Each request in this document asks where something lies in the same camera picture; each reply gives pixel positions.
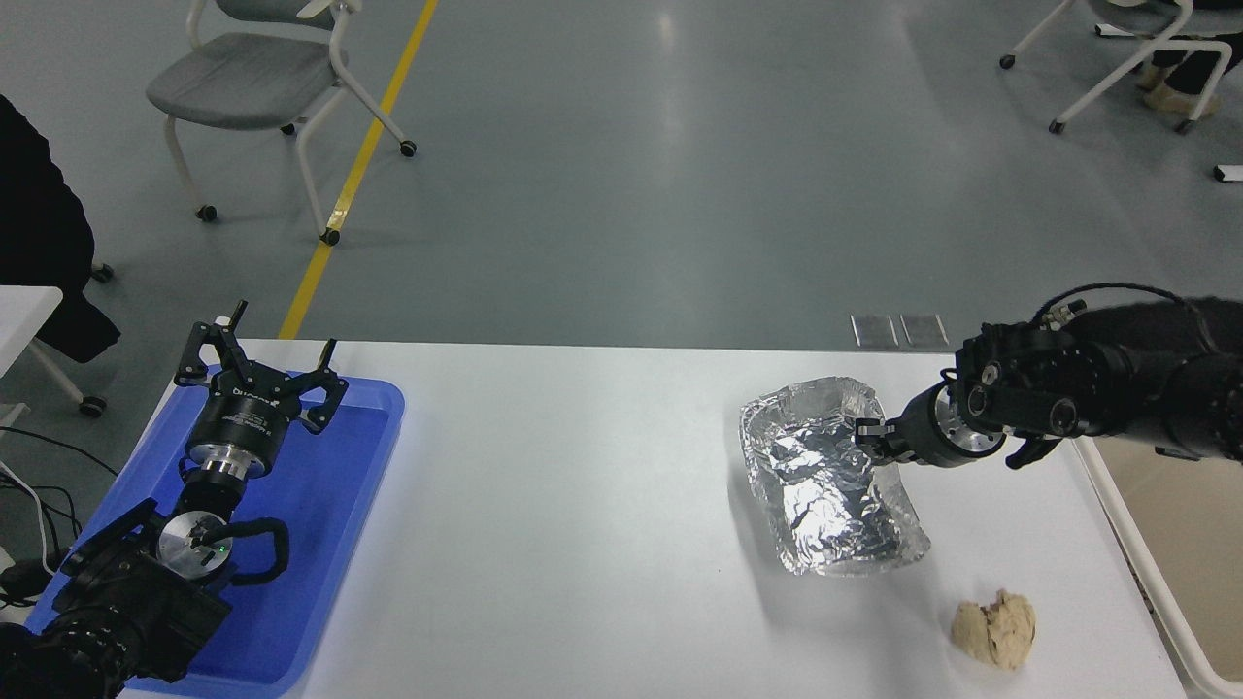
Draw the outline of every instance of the robotic arm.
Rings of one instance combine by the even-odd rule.
[[[70,576],[52,603],[58,612],[39,636],[0,624],[0,698],[111,699],[131,677],[175,682],[231,611],[220,592],[229,585],[262,585],[288,563],[288,529],[272,517],[234,521],[250,479],[267,475],[290,423],[319,434],[348,388],[328,368],[329,340],[311,372],[293,377],[246,358],[227,325],[195,323],[174,382],[201,386],[208,400],[185,443],[184,486],[168,515],[147,499],[85,541],[62,565]],[[215,348],[220,371],[199,359]],[[323,404],[300,397],[323,388]],[[271,534],[275,563],[239,572],[234,541]]]
[[[1115,286],[1173,303],[1088,313],[1083,301],[1058,306],[1073,294]],[[1171,341],[1187,321],[1195,345]],[[1168,456],[1243,461],[1243,362],[1217,346],[1197,305],[1172,294],[1135,285],[1075,289],[1025,323],[983,325],[955,364],[900,417],[858,420],[860,449],[876,463],[951,468],[997,453],[1013,435],[1024,442],[1006,464],[1019,469],[1062,439],[1120,435]]]

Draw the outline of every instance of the yellow floor line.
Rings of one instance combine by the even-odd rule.
[[[393,111],[393,104],[397,102],[398,93],[401,92],[405,77],[410,73],[410,63],[414,62],[414,55],[418,53],[419,45],[423,44],[423,35],[428,32],[428,24],[431,22],[431,15],[436,11],[438,2],[439,0],[428,0],[423,6],[419,22],[414,25],[410,40],[405,44],[405,51],[401,52],[401,57],[397,62],[397,68],[393,70],[393,77],[389,80],[389,86],[384,91],[384,97],[380,100],[380,109],[385,113]],[[337,230],[344,228],[349,206],[354,203],[354,195],[358,194],[358,185],[363,182],[363,174],[367,173],[367,165],[372,162],[372,154],[375,153],[375,146],[379,143],[383,133],[384,124],[379,119],[373,119],[372,127],[367,131],[367,138],[363,139],[363,146],[358,149],[358,157],[354,158],[354,165],[349,169],[349,175],[346,178],[346,184],[341,188],[337,204],[332,208],[328,228]],[[281,331],[277,335],[281,340],[293,340],[297,337],[298,328],[302,327],[302,320],[307,315],[307,308],[311,307],[311,300],[314,299],[314,291],[319,286],[319,279],[323,276],[323,270],[328,266],[328,257],[331,256],[332,246],[321,243],[316,248],[314,255],[311,256],[311,264],[307,265],[307,271],[302,275],[302,284],[298,285],[298,291],[293,295],[293,302],[285,315],[285,322],[281,323]]]

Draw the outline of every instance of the foil tray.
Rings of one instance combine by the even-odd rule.
[[[897,464],[876,466],[854,444],[856,418],[884,417],[871,387],[848,377],[796,383],[743,405],[751,491],[791,572],[864,576],[927,552]]]

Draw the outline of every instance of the black cable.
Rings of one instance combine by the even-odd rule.
[[[26,495],[27,498],[30,496],[29,493],[26,493],[21,488],[17,488],[17,485],[14,484],[12,481],[7,481],[7,483],[6,481],[7,481],[7,476],[4,476],[2,474],[0,474],[0,490],[16,490],[17,493],[21,493],[22,495]],[[47,501],[44,500],[42,498],[40,498],[39,500],[42,504],[42,506],[44,506],[45,510],[51,511],[53,515],[60,515],[60,516],[65,517],[66,520],[68,520],[70,527],[73,531],[73,539],[77,539],[78,536],[82,536],[82,520],[77,519],[77,507],[73,505],[73,498],[70,498],[70,494],[68,494],[67,490],[65,490],[63,488],[60,488],[57,485],[31,485],[30,488],[32,490],[58,490],[58,491],[61,491],[65,495],[65,499],[68,501],[68,506],[70,506],[70,511],[68,512],[66,512],[65,510],[61,510],[60,507],[55,507],[52,505],[48,505]]]
[[[121,475],[116,470],[113,470],[112,466],[109,466],[108,464],[104,464],[102,460],[99,460],[94,454],[91,454],[86,449],[80,449],[77,447],[73,447],[72,444],[66,444],[63,442],[52,439],[51,437],[44,437],[42,434],[39,434],[39,433],[35,433],[35,432],[26,432],[25,429],[17,429],[15,427],[4,427],[4,425],[0,425],[0,432],[11,432],[14,434],[24,434],[26,437],[34,437],[35,439],[42,439],[44,442],[47,442],[50,444],[55,444],[57,447],[63,447],[66,449],[72,449],[73,451],[77,451],[78,454],[82,454],[87,459],[91,459],[96,464],[99,464],[99,466],[102,466],[103,470],[108,471],[109,474],[112,474],[112,475]]]
[[[4,602],[4,607],[15,607],[17,609],[25,609],[26,607],[34,607],[35,602],[32,599],[20,599],[12,595],[6,595],[0,592],[0,602]]]
[[[44,499],[39,499],[39,511],[44,515],[44,521],[47,522],[47,532],[52,535],[52,551],[61,550],[61,536],[56,534],[56,522],[52,520],[52,514],[47,511],[47,506],[44,505]]]
[[[1030,321],[1032,325],[1039,325],[1040,318],[1044,317],[1044,313],[1048,313],[1049,310],[1053,308],[1053,306],[1055,306],[1059,301],[1063,301],[1069,296],[1074,296],[1075,294],[1083,294],[1085,291],[1095,291],[1098,289],[1129,289],[1131,291],[1144,291],[1146,294],[1152,294],[1155,296],[1160,296],[1162,299],[1167,299],[1170,301],[1173,301],[1175,303],[1178,303],[1180,306],[1187,310],[1192,320],[1196,322],[1196,335],[1197,340],[1199,340],[1201,348],[1204,352],[1211,352],[1213,354],[1221,353],[1221,350],[1217,348],[1217,342],[1213,341],[1213,336],[1208,331],[1208,320],[1204,318],[1204,313],[1199,310],[1198,306],[1196,306],[1191,301],[1187,301],[1182,296],[1178,296],[1177,294],[1166,291],[1163,289],[1157,289],[1156,286],[1147,286],[1144,284],[1099,282],[1099,284],[1086,284],[1084,286],[1076,286],[1069,291],[1064,291],[1058,296],[1054,296],[1053,299],[1045,301],[1044,305],[1040,306],[1040,310],[1037,311],[1034,316],[1032,316]]]
[[[47,502],[44,501],[42,498],[39,499],[40,514],[44,517],[44,521],[47,524],[47,527],[51,532],[52,547],[53,547],[52,550],[55,551],[61,550],[61,539],[60,535],[56,532],[56,522],[52,520],[53,514],[60,515],[66,520],[68,520],[70,531],[73,532],[73,539],[77,539],[78,536],[82,535],[82,522],[77,519],[77,509],[75,507],[73,499],[70,498],[67,490],[55,485],[32,485],[30,488],[31,490],[60,490],[61,493],[65,494],[65,498],[68,500],[70,511],[66,512],[58,507],[48,505]],[[0,474],[0,490],[16,490],[17,493],[25,495],[26,498],[30,498],[30,493],[26,493],[24,488],[20,488],[12,479],[10,479],[5,474]]]
[[[70,495],[68,490],[65,490],[63,488],[61,488],[58,485],[31,485],[31,488],[35,489],[35,490],[56,490],[61,495],[63,495],[65,496],[65,501],[70,506],[70,511],[68,512],[65,512],[63,510],[58,510],[56,507],[52,507],[51,505],[48,505],[48,509],[52,510],[53,512],[56,512],[57,515],[60,515],[60,516],[70,520],[70,525],[73,527],[73,539],[77,539],[78,536],[82,536],[82,521],[77,519],[77,506],[73,505],[73,496]]]

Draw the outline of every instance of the black clothing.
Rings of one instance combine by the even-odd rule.
[[[82,295],[94,234],[82,203],[52,163],[47,139],[0,95],[0,284],[55,286],[63,299],[37,337],[77,362],[117,342],[121,331]]]
[[[1175,4],[1173,0],[1161,1],[1167,5]],[[1243,10],[1243,0],[1195,0],[1195,5],[1197,10],[1208,11]],[[1234,66],[1239,65],[1239,61],[1243,61],[1243,34],[1223,34],[1214,36],[1213,40],[1224,41],[1233,49],[1231,60],[1226,63],[1226,72],[1232,71]],[[1190,57],[1186,56],[1186,51],[1157,51],[1152,55],[1152,65],[1158,68],[1178,66],[1166,77],[1166,85],[1183,95],[1199,95],[1221,56],[1207,51],[1196,51]]]

